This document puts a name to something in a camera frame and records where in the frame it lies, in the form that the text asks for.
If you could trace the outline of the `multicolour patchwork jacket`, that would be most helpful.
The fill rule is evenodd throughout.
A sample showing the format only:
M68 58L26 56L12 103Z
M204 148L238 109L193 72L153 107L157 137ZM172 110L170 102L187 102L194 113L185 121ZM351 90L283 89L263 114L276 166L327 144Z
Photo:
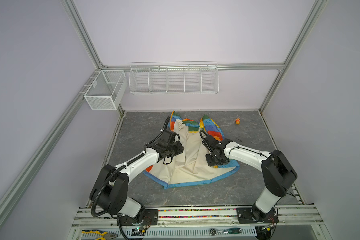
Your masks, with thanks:
M180 135L180 142L185 150L173 159L165 159L170 163L155 164L143 171L145 176L164 189L210 184L225 179L240 169L236 160L222 166L208 165L208 149L202 144L199 131L206 131L218 141L225 139L221 128L208 115L203 115L199 121L193 121L184 119L173 111L168 127Z

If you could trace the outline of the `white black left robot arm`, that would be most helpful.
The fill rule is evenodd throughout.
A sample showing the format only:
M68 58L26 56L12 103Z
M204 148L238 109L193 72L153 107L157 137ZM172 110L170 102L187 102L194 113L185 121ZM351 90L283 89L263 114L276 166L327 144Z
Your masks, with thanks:
M116 166L105 165L91 190L91 215L128 216L141 222L145 207L128 197L129 183L147 168L165 159L172 159L184 151L180 135L162 130L158 137L145 145L145 150Z

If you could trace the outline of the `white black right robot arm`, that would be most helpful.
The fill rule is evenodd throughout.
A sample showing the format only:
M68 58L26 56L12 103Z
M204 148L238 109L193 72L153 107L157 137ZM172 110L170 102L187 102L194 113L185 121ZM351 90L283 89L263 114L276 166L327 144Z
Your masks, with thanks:
M287 195L298 175L286 156L279 150L264 152L239 145L224 139L216 140L205 131L200 131L202 144L208 149L207 164L223 166L231 160L251 166L263 175L265 188L252 205L237 209L240 224L276 224L279 222L275 205Z

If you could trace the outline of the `small white mesh basket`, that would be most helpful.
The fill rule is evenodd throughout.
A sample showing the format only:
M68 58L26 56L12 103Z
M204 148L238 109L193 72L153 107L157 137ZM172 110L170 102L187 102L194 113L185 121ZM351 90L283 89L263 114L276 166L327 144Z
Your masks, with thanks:
M92 110L117 111L126 88L124 71L100 70L84 97Z

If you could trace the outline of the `green circuit board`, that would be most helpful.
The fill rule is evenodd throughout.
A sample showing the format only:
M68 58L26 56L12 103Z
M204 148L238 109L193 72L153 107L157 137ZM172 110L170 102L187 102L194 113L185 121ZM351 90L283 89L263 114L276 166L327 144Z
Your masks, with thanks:
M143 227L134 228L131 230L131 236L132 237L143 237L146 233L146 229Z

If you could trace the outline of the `green handled ratchet wrench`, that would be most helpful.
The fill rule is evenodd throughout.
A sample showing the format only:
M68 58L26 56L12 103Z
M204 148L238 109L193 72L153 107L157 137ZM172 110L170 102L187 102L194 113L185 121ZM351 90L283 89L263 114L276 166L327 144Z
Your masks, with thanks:
M241 234L243 232L243 230L241 228L229 228L229 229L225 229L225 230L218 230L216 228L211 228L209 229L209 234L211 236L216 236L218 234Z

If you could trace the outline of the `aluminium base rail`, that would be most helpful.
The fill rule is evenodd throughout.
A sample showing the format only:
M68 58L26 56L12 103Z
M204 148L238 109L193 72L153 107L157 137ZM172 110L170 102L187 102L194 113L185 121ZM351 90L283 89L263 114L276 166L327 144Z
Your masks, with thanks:
M143 222L133 223L123 217L120 222L115 217L104 215L93 218L90 209L80 209L70 229L69 240L95 240L95 234L82 234L83 230L100 230L117 234L117 240L161 240L161 239L219 239L219 238L263 238L276 240L285 233L287 236L308 233L313 240L330 240L330 235L321 215L314 205L276 206L279 222L276 224L240 224L237 209L247 206L210 207L148 207ZM143 227L147 231L143 237L132 237L131 230ZM241 234L218 234L211 236L209 229L225 230L241 228Z

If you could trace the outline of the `yellow handled pliers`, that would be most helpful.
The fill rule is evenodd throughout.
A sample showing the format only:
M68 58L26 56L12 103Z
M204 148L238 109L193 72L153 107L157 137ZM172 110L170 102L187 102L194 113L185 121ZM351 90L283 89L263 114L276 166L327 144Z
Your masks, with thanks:
M100 230L83 230L82 234L95 234L96 240L113 240L118 237L117 234L104 232Z

